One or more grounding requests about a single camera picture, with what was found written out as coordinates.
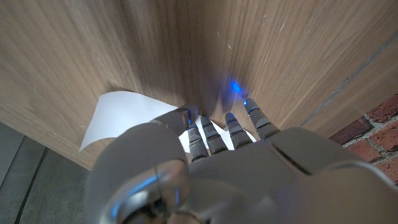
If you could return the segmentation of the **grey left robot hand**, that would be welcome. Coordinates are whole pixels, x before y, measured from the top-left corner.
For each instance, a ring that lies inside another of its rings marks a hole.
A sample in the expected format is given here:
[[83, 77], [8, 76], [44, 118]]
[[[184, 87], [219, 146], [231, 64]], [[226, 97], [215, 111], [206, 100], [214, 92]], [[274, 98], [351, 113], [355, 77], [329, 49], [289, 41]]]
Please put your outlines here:
[[228, 149], [184, 105], [127, 129], [97, 158], [85, 189], [88, 223], [396, 223], [397, 187], [338, 143], [279, 130], [252, 99], [260, 139], [225, 116]]

